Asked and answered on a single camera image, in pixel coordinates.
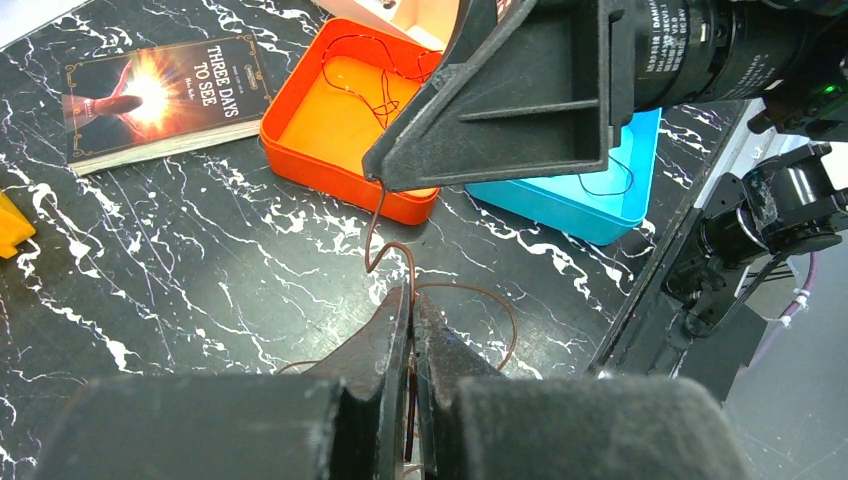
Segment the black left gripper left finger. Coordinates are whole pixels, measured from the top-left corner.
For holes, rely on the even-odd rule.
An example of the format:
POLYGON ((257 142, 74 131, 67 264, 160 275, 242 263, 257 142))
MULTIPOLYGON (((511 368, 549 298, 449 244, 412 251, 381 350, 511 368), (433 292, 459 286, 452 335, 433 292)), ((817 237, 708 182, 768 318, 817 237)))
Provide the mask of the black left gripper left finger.
POLYGON ((410 290, 393 288, 300 374, 89 382, 40 454, 38 479, 399 479, 410 290))

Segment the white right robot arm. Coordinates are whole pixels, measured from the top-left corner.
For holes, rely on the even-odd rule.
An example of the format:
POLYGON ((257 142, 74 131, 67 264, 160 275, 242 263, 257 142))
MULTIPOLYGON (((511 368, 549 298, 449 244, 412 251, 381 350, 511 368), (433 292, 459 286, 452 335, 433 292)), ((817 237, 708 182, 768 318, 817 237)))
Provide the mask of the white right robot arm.
POLYGON ((727 174, 690 208, 580 380, 509 379, 419 313, 428 479, 745 479, 718 403, 753 353, 738 283, 762 256, 840 242, 843 1, 462 1, 423 88, 363 158, 391 191, 597 171, 658 107, 759 98, 753 133, 806 145, 727 174))

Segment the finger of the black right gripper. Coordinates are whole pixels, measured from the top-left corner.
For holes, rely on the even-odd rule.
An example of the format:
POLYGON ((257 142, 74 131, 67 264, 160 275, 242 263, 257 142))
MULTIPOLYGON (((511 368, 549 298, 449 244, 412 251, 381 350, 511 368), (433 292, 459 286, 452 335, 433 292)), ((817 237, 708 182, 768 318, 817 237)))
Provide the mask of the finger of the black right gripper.
POLYGON ((631 2, 463 1, 362 166, 394 192, 596 172, 632 114, 631 2))

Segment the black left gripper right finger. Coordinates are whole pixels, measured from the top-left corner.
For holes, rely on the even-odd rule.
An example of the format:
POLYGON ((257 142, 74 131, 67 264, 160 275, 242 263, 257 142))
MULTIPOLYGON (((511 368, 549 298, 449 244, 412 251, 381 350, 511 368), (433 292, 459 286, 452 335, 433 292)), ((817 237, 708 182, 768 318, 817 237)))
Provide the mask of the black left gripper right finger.
POLYGON ((426 296, 414 348, 428 479, 745 479, 718 402, 688 379, 511 379, 426 296))

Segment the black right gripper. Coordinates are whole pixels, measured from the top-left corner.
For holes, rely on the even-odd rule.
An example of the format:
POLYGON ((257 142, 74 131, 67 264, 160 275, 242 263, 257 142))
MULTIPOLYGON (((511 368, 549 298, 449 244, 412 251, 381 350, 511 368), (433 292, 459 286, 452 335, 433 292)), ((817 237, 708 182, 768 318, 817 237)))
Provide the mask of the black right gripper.
POLYGON ((844 1, 631 1, 637 112, 760 99, 754 133, 847 139, 844 1))

